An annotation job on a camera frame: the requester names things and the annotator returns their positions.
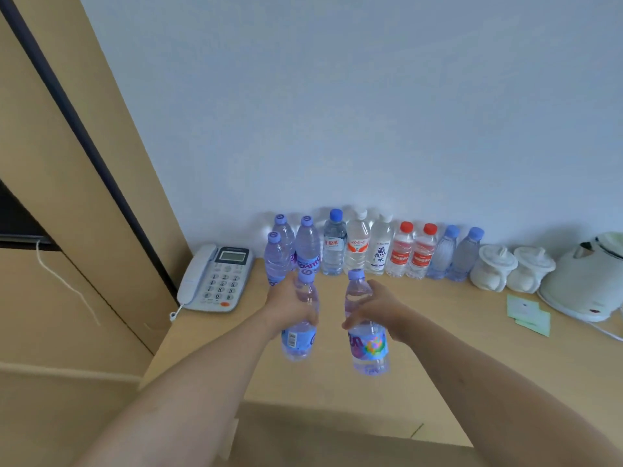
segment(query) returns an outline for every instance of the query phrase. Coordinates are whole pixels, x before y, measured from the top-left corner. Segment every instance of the desk surface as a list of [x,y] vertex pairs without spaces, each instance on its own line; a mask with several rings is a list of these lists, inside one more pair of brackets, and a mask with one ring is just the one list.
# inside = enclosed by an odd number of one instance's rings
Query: desk surface
[[[507,291],[483,291],[470,282],[448,280],[417,281],[385,275],[378,280],[407,305],[533,380],[623,447],[622,343],[542,301],[541,309],[551,312],[551,337],[522,328],[506,315]],[[310,358],[289,362],[281,353],[280,339],[272,340],[245,393],[245,405],[255,409],[272,405],[271,410],[287,416],[343,430],[470,445],[422,365],[405,345],[389,341],[388,374],[365,377],[355,372],[348,337],[340,327],[346,286],[345,275],[317,275],[320,324]],[[232,313],[180,312],[141,386],[258,310],[268,288],[263,260],[258,259]],[[517,295],[539,301],[536,296]],[[618,315],[612,319],[620,323]]]

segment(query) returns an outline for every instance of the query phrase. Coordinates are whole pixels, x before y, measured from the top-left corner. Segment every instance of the telephone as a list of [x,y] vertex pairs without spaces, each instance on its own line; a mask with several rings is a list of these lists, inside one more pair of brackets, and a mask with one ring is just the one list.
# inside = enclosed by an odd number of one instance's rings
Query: telephone
[[205,244],[192,258],[177,291],[180,308],[227,313],[233,310],[253,266],[253,252]]

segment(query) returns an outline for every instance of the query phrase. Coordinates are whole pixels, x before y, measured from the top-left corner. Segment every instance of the barcode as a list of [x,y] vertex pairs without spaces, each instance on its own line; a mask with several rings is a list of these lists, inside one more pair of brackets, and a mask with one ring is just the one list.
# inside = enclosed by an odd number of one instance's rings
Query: barcode
[[288,347],[296,347],[297,346],[297,333],[290,332],[288,333]]

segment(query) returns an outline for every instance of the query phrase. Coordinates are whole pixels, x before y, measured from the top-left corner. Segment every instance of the water bottle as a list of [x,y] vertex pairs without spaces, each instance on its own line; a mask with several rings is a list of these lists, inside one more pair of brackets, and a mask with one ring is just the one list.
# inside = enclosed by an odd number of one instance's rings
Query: water bottle
[[[320,311],[318,292],[313,284],[314,272],[311,269],[299,269],[299,278],[294,283],[300,301]],[[287,359],[293,362],[305,359],[311,352],[316,339],[316,326],[303,321],[281,332],[281,348]]]
[[454,253],[447,278],[454,282],[463,282],[478,259],[480,240],[485,235],[481,228],[471,228],[467,237],[461,241]]
[[324,223],[324,243],[320,269],[325,275],[339,275],[344,266],[347,226],[342,221],[342,210],[334,208]]
[[413,255],[407,266],[407,277],[421,280],[425,277],[431,257],[437,245],[437,225],[426,223],[424,233],[416,237],[413,243]]
[[301,227],[294,243],[299,268],[317,272],[320,267],[320,236],[318,236],[318,230],[313,225],[311,216],[301,218]]
[[431,264],[426,271],[428,278],[439,280],[446,276],[448,267],[452,263],[452,255],[457,248],[457,236],[458,228],[453,224],[449,225],[432,255]]
[[290,255],[281,244],[281,235],[275,231],[269,233],[269,243],[264,250],[264,266],[270,286],[281,282],[290,271]]
[[392,215],[381,213],[370,231],[370,248],[366,255],[366,271],[374,275],[381,275],[385,270],[389,245],[394,237],[394,228],[391,225],[392,218]]
[[352,269],[362,269],[366,265],[366,253],[370,244],[370,227],[365,219],[368,210],[355,210],[356,219],[347,224],[347,252],[344,256],[344,273]]
[[294,270],[297,266],[297,251],[294,247],[294,231],[288,224],[288,220],[284,215],[275,216],[273,231],[281,235],[281,245],[290,255],[290,270]]
[[403,221],[400,224],[400,231],[394,236],[389,262],[385,263],[385,273],[390,277],[402,277],[407,269],[412,248],[413,223]]
[[[356,311],[358,300],[372,295],[372,288],[364,279],[363,269],[348,271],[348,280],[344,302],[347,317]],[[379,376],[389,370],[387,335],[380,324],[372,321],[360,322],[348,330],[348,341],[357,372],[365,376]]]

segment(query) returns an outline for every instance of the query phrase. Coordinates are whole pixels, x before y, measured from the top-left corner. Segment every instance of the bottle with red cap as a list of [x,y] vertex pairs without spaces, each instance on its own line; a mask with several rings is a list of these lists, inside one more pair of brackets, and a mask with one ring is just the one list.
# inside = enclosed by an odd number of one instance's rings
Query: bottle with red cap
[[407,270],[407,263],[413,247],[413,223],[403,221],[400,230],[394,236],[394,243],[385,264],[385,273],[390,277],[402,277]]
[[437,247],[437,225],[426,223],[424,233],[416,237],[413,244],[413,255],[407,266],[407,277],[423,279],[426,276],[428,266],[435,247]]

